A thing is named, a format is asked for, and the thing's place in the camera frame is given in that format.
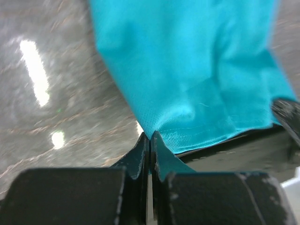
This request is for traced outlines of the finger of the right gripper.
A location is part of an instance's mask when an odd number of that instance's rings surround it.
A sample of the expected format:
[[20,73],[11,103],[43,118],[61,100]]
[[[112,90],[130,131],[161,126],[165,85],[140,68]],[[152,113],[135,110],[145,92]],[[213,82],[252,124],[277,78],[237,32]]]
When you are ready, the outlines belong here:
[[295,141],[300,140],[300,103],[279,98],[273,101],[272,112]]

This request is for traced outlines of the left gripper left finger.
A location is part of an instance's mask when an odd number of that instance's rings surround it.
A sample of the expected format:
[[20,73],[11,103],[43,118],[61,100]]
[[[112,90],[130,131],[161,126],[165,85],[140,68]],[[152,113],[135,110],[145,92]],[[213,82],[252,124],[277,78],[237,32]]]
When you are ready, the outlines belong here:
[[110,167],[21,172],[0,204],[3,225],[144,225],[149,140]]

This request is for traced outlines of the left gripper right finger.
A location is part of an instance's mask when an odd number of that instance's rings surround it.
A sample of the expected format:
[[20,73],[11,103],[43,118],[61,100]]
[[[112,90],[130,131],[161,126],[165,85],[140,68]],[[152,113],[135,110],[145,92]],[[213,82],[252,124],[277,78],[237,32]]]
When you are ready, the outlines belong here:
[[150,141],[154,218],[160,225],[293,225],[287,196],[264,172],[196,172],[159,132]]

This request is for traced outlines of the teal t shirt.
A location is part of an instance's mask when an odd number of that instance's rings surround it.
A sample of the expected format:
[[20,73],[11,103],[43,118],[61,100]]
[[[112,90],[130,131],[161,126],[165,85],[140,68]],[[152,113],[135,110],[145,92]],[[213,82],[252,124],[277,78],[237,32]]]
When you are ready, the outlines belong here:
[[92,0],[98,52],[148,137],[173,153],[278,120],[296,96],[270,51],[275,0]]

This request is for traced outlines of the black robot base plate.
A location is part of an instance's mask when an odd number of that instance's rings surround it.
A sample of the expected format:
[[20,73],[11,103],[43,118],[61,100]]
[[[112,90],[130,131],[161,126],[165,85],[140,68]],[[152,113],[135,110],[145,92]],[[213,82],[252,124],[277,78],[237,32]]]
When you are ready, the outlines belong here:
[[283,173],[299,166],[300,149],[279,126],[246,132],[228,141],[178,155],[203,171],[266,171]]

